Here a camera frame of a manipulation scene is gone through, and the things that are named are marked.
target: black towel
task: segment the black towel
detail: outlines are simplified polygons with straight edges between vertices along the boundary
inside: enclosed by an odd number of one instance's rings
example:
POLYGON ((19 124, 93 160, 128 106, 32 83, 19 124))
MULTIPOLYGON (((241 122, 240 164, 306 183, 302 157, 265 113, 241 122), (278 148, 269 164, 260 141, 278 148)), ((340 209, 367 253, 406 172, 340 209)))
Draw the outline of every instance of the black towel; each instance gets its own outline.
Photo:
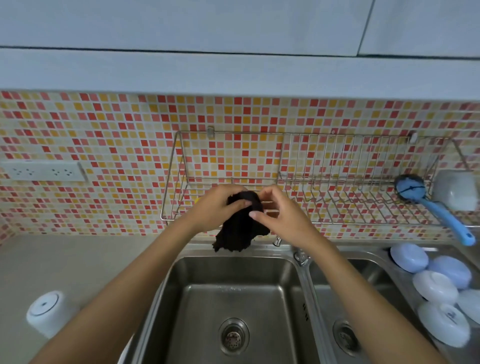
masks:
POLYGON ((223 223, 222 229, 216 235, 216 240, 213 244, 216 252, 220 248, 228 249, 231 252, 234 250, 241 252, 250 246, 250 242, 255 236, 268 235, 270 232, 267 227, 248 216, 250 211, 264 211, 262 203, 254 191, 243 191, 230 196, 227 200, 227 205, 237 200, 248 200, 252 204, 236 212, 223 223))

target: blue bowl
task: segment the blue bowl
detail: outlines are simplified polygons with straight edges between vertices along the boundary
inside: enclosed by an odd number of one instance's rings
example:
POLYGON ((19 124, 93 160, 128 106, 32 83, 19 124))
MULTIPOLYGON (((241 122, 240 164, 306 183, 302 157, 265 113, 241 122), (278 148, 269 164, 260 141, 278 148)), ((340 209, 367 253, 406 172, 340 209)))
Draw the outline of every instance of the blue bowl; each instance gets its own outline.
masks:
POLYGON ((428 255, 418 245, 411 243, 397 244, 390 248, 394 262, 410 273, 424 270, 428 265, 428 255))
POLYGON ((472 272, 465 263, 451 256, 441 255, 436 257, 430 262, 428 269, 445 274, 460 290, 468 288, 472 280, 472 272))

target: drain strainer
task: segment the drain strainer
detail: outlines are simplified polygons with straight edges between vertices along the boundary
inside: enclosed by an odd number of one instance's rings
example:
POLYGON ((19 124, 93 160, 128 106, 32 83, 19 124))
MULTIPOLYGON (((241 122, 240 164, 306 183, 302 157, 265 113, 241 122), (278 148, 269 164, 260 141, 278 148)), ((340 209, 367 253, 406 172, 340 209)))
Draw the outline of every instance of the drain strainer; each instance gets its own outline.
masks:
POLYGON ((333 336, 340 349, 348 355, 357 356, 361 351, 360 343, 347 321, 338 320, 334 323, 333 336))
POLYGON ((250 340, 247 325, 239 318, 229 318, 220 326, 220 348, 227 355, 238 355, 243 352, 250 340))

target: wire rack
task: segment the wire rack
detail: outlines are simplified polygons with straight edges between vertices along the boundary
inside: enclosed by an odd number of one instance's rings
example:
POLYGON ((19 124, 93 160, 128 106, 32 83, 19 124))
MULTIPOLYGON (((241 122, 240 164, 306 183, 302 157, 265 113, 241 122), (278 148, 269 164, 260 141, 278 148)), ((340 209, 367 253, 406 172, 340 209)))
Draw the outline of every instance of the wire rack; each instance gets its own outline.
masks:
MULTIPOLYGON (((428 195, 440 169, 468 170, 455 140, 445 137, 301 133, 177 132, 161 219, 184 214, 212 186, 253 191, 277 184, 313 224, 440 225, 422 205, 395 195, 393 181, 415 173, 428 195)), ((456 212, 479 227, 478 211, 456 212)))

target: white cabinet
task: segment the white cabinet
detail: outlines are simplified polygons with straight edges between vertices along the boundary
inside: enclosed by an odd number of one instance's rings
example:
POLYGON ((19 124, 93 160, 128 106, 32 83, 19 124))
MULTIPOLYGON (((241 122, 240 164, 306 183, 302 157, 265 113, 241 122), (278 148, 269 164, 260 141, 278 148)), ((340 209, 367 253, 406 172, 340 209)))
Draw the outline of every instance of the white cabinet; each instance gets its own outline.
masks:
POLYGON ((0 46, 357 55, 372 0, 1 0, 0 46))
POLYGON ((479 0, 376 0, 360 54, 480 57, 479 38, 479 0))

